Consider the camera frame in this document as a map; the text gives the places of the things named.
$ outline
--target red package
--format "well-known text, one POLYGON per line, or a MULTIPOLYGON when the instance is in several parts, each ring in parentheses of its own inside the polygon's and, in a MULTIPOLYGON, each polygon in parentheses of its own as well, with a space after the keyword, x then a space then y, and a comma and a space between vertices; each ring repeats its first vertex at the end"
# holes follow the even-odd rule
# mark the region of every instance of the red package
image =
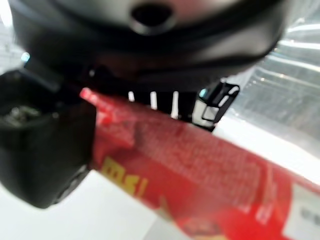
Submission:
POLYGON ((299 221, 320 226, 310 204, 293 204, 320 200, 318 186, 146 106, 81 96, 98 111, 92 167, 190 237, 308 240, 294 233, 299 221))

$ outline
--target black clip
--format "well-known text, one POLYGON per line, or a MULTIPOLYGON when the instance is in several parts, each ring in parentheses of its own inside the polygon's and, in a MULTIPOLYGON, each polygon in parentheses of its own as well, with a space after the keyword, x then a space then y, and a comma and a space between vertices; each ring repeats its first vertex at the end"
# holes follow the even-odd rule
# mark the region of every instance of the black clip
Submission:
POLYGON ((226 82, 219 82, 214 88, 203 89, 199 98, 206 104, 206 107, 202 113, 201 118, 213 124, 210 131, 214 130, 215 125, 222 119, 228 108, 234 102, 238 94, 240 93, 240 86, 236 84, 230 84, 226 82), (216 108, 217 113, 214 118, 206 118, 208 108, 216 108))

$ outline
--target black plastic housing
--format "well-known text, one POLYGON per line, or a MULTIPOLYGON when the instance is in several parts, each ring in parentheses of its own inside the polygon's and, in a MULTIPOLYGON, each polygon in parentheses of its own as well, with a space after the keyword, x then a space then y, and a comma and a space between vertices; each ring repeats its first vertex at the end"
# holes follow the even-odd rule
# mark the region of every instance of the black plastic housing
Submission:
POLYGON ((96 109, 77 92, 52 92, 18 70, 0 76, 0 181, 18 198, 47 208, 87 174, 96 109), (21 125, 7 121, 13 108, 41 115, 21 125))

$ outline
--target round hole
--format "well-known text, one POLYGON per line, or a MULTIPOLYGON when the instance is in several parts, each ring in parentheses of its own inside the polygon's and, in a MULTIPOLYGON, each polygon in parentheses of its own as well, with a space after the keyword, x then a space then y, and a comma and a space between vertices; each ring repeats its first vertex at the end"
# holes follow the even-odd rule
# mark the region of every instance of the round hole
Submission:
POLYGON ((144 35, 154 35, 173 27, 174 12, 170 6, 161 3, 145 3, 136 6, 132 12, 133 30, 144 35))

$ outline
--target white label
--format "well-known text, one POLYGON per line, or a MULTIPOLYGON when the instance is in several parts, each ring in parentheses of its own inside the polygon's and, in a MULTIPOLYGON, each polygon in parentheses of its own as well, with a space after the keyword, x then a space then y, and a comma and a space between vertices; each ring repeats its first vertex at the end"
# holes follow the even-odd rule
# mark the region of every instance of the white label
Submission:
POLYGON ((292 189, 283 235, 291 240, 320 240, 320 195, 297 184, 292 189))

